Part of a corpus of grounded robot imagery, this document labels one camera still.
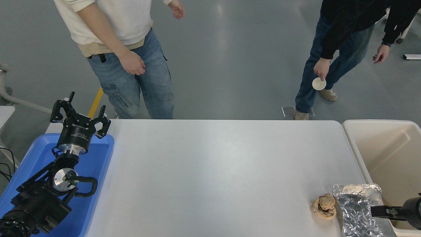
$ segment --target beige bin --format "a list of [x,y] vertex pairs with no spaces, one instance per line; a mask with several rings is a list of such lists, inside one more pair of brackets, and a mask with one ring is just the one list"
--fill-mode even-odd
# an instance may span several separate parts
[[[382,189],[385,205],[402,206],[421,192],[421,129],[411,121],[347,120],[349,143],[367,183]],[[406,221],[393,221],[397,236],[420,236]]]

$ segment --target white table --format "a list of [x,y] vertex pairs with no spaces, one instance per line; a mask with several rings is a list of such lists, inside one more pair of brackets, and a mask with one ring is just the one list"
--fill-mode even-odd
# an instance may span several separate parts
[[109,134],[88,237],[340,237],[310,202],[365,182],[335,121],[112,120]]
[[[3,131],[3,125],[7,122],[7,120],[12,116],[13,112],[15,112],[15,107],[13,106],[0,106],[0,136]],[[3,141],[0,137],[0,147],[6,148]],[[7,159],[10,160],[11,163],[13,163],[13,159],[11,154],[8,151],[5,151],[4,149],[0,149],[1,152],[7,157]],[[19,166],[20,162],[18,160],[15,160],[16,168]]]
[[0,106],[0,129],[10,118],[10,116],[12,116],[13,112],[15,112],[15,107],[13,106]]

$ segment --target sneaker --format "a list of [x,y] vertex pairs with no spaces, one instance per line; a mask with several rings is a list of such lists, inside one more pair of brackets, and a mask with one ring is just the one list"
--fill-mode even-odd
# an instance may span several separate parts
[[294,116],[294,120],[308,120],[309,119],[309,113],[301,113],[300,111],[294,110],[292,113]]
[[325,99],[330,100],[330,101],[335,101],[338,98],[338,96],[336,95],[336,93],[332,89],[330,89],[330,90],[327,90],[327,89],[320,90],[320,94],[322,94],[322,96]]

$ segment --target hand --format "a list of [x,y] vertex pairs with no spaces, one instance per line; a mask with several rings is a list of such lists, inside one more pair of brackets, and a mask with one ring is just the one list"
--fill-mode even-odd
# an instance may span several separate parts
[[127,50],[117,57],[127,73],[132,75],[141,75],[145,73],[145,63],[137,53]]
[[377,50],[377,54],[373,56],[374,64],[380,64],[384,62],[389,55],[390,47],[387,45],[380,45]]
[[186,11],[179,0],[172,0],[168,6],[173,10],[173,17],[180,20],[184,17]]
[[314,73],[320,77],[320,80],[324,81],[326,78],[326,75],[329,72],[329,66],[330,66],[330,59],[324,59],[320,58],[319,61],[314,66]]

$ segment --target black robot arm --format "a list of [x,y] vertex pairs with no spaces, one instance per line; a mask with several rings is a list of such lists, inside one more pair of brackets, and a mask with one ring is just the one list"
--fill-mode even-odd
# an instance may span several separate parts
[[[11,201],[14,208],[0,218],[0,237],[29,237],[39,230],[49,233],[72,211],[68,203],[73,197],[95,194],[97,179],[79,176],[74,168],[79,155],[88,152],[92,135],[103,138],[111,121],[105,116],[105,105],[98,118],[78,114],[71,104],[74,94],[71,92],[68,100],[57,100],[51,113],[50,122],[63,124],[57,145],[52,149],[56,159],[16,189],[19,193]],[[61,108],[66,114],[64,120]],[[102,123],[98,131],[97,123]],[[91,183],[91,191],[78,193],[79,182]]]
[[371,207],[371,216],[394,221],[407,221],[414,228],[421,230],[421,197],[408,199],[401,207]]

